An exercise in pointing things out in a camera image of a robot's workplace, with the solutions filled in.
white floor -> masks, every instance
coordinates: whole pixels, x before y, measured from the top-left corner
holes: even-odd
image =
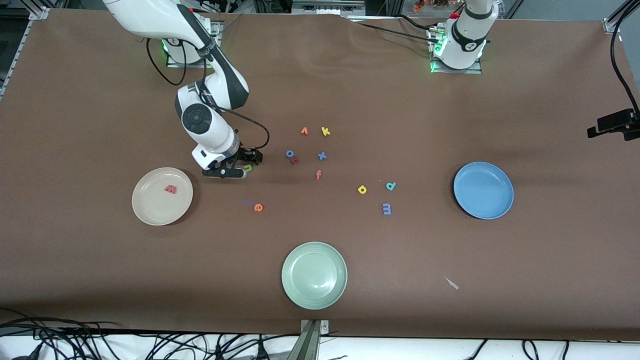
[[[225,336],[223,342],[232,336]],[[238,339],[233,346],[255,339],[255,335],[247,335]],[[149,350],[154,346],[153,338],[140,338],[133,335],[109,335],[106,336],[114,352],[121,360],[144,360]],[[207,335],[208,349],[215,347],[217,335]],[[273,339],[265,342],[265,349],[269,354],[281,354],[292,349],[296,341],[295,337]],[[97,347],[103,360],[115,360],[115,357],[104,346],[103,342],[96,339]],[[375,359],[402,359],[402,360],[465,360],[476,350],[481,340],[437,340],[437,339],[382,339],[382,338],[323,338],[319,348],[318,360],[331,360],[346,356],[346,360],[375,360]],[[38,345],[39,341],[31,336],[6,336],[0,338],[0,360],[11,360],[18,356],[28,356]],[[60,349],[66,354],[72,355],[70,347],[59,342]],[[563,341],[535,341],[541,360],[560,360],[563,349]],[[199,338],[195,346],[204,348],[205,340]],[[164,359],[165,355],[175,349],[176,345],[167,346],[156,354],[154,359]],[[46,347],[40,353],[39,360],[55,360],[54,353]],[[249,348],[242,354],[234,357],[248,359],[255,356],[257,347]],[[225,359],[233,353],[225,354]],[[196,351],[182,351],[172,355],[171,360],[200,360],[205,354]],[[527,360],[522,351],[521,341],[518,340],[489,340],[480,351],[477,360]],[[573,341],[570,343],[567,360],[603,360],[603,359],[640,359],[640,344],[637,343],[599,343]]]

green plate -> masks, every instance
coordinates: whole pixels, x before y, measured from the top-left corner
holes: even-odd
[[[313,241],[289,253],[282,286],[291,301],[309,310],[333,305],[347,286],[347,264],[331,245]]]

brown table covering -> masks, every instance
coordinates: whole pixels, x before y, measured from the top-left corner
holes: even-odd
[[[432,74],[420,40],[333,15],[241,16],[223,50],[250,85],[239,111],[271,142],[247,179],[221,181],[200,175],[178,88],[144,42],[108,12],[52,10],[0,102],[0,304],[135,329],[287,333],[320,318],[341,335],[637,340],[640,140],[586,137],[629,107],[610,35],[527,20],[490,35],[481,76]],[[634,84],[621,46],[618,62]],[[244,143],[264,141],[225,118]],[[511,178],[506,216],[457,205],[452,179],[471,161]],[[152,227],[131,192],[159,167],[185,171],[195,196],[183,219]],[[280,281],[306,241],[348,266],[344,295],[321,311],[294,305]]]

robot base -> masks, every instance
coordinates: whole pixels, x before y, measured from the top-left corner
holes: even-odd
[[[243,168],[237,168],[236,162],[243,161],[246,163],[253,163],[258,165],[262,163],[262,153],[254,147],[244,147],[240,145],[240,149],[231,157],[225,159],[220,164],[216,164],[216,167],[209,170],[202,170],[202,175],[207,177],[219,177],[220,179],[244,179],[246,178],[246,171]]]
[[[482,74],[482,66],[480,65],[480,59],[476,60],[473,65],[466,69],[453,69],[445,65],[442,60],[437,56],[430,53],[431,58],[431,72],[446,72],[448,74]]]

plate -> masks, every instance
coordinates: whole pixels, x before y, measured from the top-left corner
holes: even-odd
[[[175,186],[175,193],[166,191]],[[143,176],[131,196],[138,219],[149,225],[166,225],[187,212],[193,199],[193,185],[187,174],[176,168],[157,168]]]
[[[453,192],[470,215],[492,220],[506,214],[513,204],[513,185],[499,167],[483,162],[466,164],[456,174]]]
[[[296,305],[320,310],[333,305],[347,287],[347,264],[331,245],[313,241],[289,253],[282,286]]]

